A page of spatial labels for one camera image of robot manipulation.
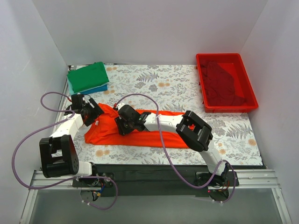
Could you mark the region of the orange t shirt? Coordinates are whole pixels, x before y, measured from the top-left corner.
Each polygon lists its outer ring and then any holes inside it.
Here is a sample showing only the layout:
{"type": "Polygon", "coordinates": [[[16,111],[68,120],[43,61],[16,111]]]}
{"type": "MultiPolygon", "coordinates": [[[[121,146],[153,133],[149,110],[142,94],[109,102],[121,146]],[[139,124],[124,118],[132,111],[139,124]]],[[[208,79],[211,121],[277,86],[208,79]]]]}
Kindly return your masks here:
{"type": "MultiPolygon", "coordinates": [[[[85,133],[85,143],[93,145],[124,145],[138,147],[162,147],[159,131],[139,132],[134,130],[128,135],[119,134],[115,118],[118,113],[112,107],[99,103],[104,114],[100,115],[85,133]]],[[[161,115],[183,115],[183,112],[159,111],[161,115]]],[[[163,131],[166,148],[188,148],[177,133],[163,131]]]]}

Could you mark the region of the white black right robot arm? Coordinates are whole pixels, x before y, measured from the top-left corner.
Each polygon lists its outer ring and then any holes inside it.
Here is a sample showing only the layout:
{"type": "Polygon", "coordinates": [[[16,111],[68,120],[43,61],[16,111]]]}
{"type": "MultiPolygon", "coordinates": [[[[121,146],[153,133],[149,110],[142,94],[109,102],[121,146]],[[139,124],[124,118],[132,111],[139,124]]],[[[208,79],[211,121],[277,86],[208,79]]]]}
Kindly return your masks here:
{"type": "Polygon", "coordinates": [[[228,168],[225,162],[218,164],[222,158],[215,148],[212,128],[194,112],[186,111],[183,115],[156,115],[149,111],[139,113],[124,103],[117,104],[114,110],[118,113],[115,122],[120,135],[134,130],[175,133],[190,149],[200,153],[211,174],[225,179],[228,168]]]}

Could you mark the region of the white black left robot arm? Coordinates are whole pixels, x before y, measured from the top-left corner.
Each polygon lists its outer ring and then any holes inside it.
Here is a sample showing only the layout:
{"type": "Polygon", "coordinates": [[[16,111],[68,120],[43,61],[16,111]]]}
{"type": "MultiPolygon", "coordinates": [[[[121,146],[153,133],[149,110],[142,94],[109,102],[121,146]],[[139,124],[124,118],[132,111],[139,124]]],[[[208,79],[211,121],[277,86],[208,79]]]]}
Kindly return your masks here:
{"type": "Polygon", "coordinates": [[[104,111],[93,98],[85,100],[83,94],[75,94],[63,113],[66,121],[50,137],[39,142],[43,175],[46,178],[97,176],[92,162],[79,160],[73,139],[80,128],[92,125],[104,111]]]}

